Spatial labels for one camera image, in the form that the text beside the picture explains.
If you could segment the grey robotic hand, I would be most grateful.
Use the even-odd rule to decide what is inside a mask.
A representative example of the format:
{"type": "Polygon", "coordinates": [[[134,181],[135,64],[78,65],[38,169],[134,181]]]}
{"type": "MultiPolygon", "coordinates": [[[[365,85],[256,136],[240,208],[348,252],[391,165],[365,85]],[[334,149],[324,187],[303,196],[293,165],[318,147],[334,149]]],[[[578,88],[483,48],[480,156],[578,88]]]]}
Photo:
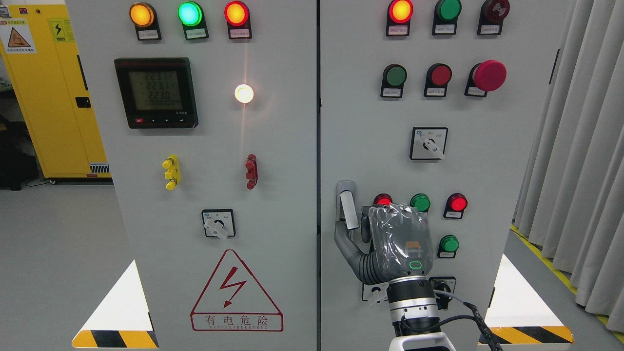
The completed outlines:
{"type": "Polygon", "coordinates": [[[427,214],[403,204],[366,208],[374,252],[363,253],[350,239],[345,222],[335,224],[334,240],[356,277],[366,285],[413,275],[426,276],[434,265],[427,214]]]}

